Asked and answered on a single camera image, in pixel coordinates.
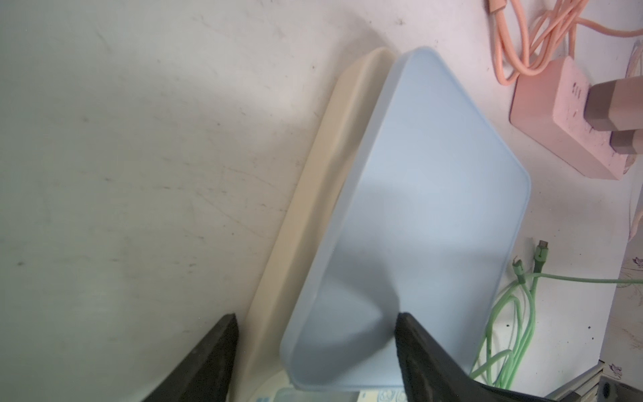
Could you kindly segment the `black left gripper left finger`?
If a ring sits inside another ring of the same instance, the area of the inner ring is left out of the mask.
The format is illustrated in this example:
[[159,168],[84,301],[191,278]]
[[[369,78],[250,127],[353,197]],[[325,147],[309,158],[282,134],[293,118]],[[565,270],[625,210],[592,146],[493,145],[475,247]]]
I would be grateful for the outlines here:
[[222,316],[145,401],[225,402],[238,340],[236,316],[234,313]]

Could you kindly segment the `cream blue front electronic scale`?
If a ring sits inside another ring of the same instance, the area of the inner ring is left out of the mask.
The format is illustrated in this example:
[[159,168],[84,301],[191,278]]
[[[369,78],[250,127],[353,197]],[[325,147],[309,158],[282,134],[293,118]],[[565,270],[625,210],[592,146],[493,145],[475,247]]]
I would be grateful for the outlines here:
[[400,313],[471,371],[530,189],[435,50],[355,61],[242,323],[231,400],[404,400]]

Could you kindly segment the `pink power strip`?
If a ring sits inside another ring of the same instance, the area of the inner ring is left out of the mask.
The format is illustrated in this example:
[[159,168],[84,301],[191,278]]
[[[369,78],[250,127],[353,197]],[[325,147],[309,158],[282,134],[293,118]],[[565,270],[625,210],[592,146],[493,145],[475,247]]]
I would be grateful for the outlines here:
[[509,120],[585,177],[620,180],[626,156],[584,117],[590,87],[572,58],[554,60],[541,74],[517,79]]

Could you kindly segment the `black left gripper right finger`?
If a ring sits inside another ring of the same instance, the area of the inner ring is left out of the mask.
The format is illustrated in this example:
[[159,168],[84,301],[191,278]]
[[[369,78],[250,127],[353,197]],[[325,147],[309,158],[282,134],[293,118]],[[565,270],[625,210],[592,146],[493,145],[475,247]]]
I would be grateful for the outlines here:
[[541,397],[483,385],[455,360],[409,313],[395,323],[395,344],[408,401],[541,401]]

